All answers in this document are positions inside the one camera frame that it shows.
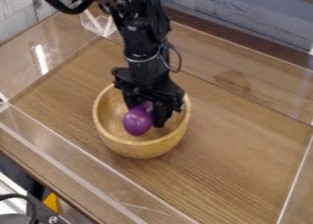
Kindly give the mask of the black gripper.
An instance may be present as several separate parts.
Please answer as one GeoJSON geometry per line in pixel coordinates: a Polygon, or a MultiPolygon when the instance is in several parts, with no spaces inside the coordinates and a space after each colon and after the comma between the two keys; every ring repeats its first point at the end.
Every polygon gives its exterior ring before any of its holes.
{"type": "Polygon", "coordinates": [[[182,111],[184,97],[184,90],[171,80],[168,69],[159,62],[129,63],[127,68],[113,68],[111,74],[128,109],[143,101],[155,101],[153,126],[163,128],[172,111],[182,111]]]}

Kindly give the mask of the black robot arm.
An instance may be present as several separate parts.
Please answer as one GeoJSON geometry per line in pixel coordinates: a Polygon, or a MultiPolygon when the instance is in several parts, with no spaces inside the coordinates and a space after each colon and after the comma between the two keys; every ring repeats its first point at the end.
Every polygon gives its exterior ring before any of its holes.
{"type": "Polygon", "coordinates": [[[107,12],[123,41],[123,56],[128,66],[115,68],[113,85],[120,90],[125,106],[152,103],[152,125],[161,128],[174,112],[183,108],[184,90],[171,80],[180,66],[169,64],[169,54],[178,49],[169,43],[171,18],[163,10],[161,0],[79,0],[66,6],[61,0],[45,0],[61,13],[77,15],[91,4],[107,12]]]}

